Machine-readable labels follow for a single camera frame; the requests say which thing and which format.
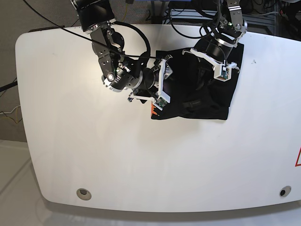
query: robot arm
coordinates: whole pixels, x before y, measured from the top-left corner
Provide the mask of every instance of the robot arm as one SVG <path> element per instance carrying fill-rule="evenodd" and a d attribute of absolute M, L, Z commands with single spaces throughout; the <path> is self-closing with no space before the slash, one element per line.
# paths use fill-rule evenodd
<path fill-rule="evenodd" d="M 140 99 L 143 103 L 147 100 L 160 110 L 170 103 L 170 96 L 163 91 L 163 81 L 172 73 L 168 60 L 172 56 L 156 61 L 152 68 L 147 68 L 151 56 L 151 47 L 145 35 L 136 27 L 115 20 L 109 0 L 71 0 L 82 25 L 82 30 L 90 34 L 95 41 L 105 44 L 109 48 L 93 43 L 93 51 L 98 56 L 98 61 L 103 72 L 103 84 L 115 92 L 132 89 L 128 100 Z M 222 4 L 217 3 L 219 21 L 213 29 L 211 40 L 205 53 L 194 49 L 188 52 L 203 58 L 213 65 L 214 78 L 227 81 L 231 78 L 231 70 L 236 68 L 235 63 L 228 64 L 227 58 L 231 50 L 237 46 L 239 39 L 246 32 L 246 22 L 242 18 L 239 0 L 227 0 Z M 112 24 L 130 27 L 143 38 L 146 52 L 137 60 L 125 55 L 124 39 L 122 35 L 111 28 Z"/>

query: black fabric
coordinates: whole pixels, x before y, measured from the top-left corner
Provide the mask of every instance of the black fabric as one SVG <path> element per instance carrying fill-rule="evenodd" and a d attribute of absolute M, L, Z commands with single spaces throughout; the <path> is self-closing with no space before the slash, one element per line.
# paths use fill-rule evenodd
<path fill-rule="evenodd" d="M 194 48 L 204 52 L 208 43 L 200 40 Z M 162 111 L 153 106 L 152 119 L 164 120 L 174 117 L 187 119 L 228 118 L 229 107 L 238 81 L 238 70 L 232 70 L 231 79 L 219 81 L 213 78 L 212 65 L 183 49 L 157 51 L 157 57 L 173 56 L 168 64 L 174 71 L 164 80 L 164 91 L 170 96 L 170 103 Z M 228 62 L 236 62 L 241 67 L 244 45 L 238 44 L 228 57 Z"/>

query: red warning sign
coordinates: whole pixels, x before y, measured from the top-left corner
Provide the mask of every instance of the red warning sign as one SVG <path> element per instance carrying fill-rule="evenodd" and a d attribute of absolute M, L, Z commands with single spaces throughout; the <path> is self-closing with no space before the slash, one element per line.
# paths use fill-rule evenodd
<path fill-rule="evenodd" d="M 296 162 L 296 165 L 295 165 L 295 166 L 301 166 L 301 158 L 300 158 L 300 154 L 301 154 L 301 148 L 300 148 L 299 155 L 298 155 L 297 162 Z"/>

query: white table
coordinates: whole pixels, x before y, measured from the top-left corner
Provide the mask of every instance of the white table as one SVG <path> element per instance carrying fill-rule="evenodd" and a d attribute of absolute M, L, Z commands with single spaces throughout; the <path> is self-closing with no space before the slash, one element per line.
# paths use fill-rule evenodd
<path fill-rule="evenodd" d="M 169 25 L 138 25 L 152 55 L 191 47 Z M 145 51 L 115 26 L 127 54 Z M 197 35 L 194 26 L 178 26 Z M 82 33 L 80 28 L 70 28 Z M 61 30 L 16 43 L 19 95 L 33 165 L 51 202 L 110 210 L 194 212 L 301 199 L 301 43 L 247 33 L 228 120 L 151 120 L 150 103 L 129 103 L 101 81 L 91 43 Z M 280 190 L 291 186 L 282 198 Z M 92 194 L 89 201 L 76 195 Z"/>

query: black cloth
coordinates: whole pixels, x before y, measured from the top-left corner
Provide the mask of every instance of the black cloth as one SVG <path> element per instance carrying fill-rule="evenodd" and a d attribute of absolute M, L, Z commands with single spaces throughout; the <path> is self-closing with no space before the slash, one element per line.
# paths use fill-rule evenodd
<path fill-rule="evenodd" d="M 204 52 L 208 43 L 200 40 L 194 48 Z M 162 111 L 152 107 L 151 118 L 164 120 L 174 117 L 187 119 L 220 119 L 228 118 L 229 107 L 238 81 L 238 70 L 232 69 L 231 79 L 219 81 L 214 79 L 212 65 L 204 59 L 199 62 L 192 54 L 183 49 L 157 51 L 157 57 L 173 56 L 168 61 L 173 74 L 164 80 L 164 91 L 170 96 L 170 103 Z M 244 45 L 238 44 L 228 57 L 228 62 L 241 67 Z"/>

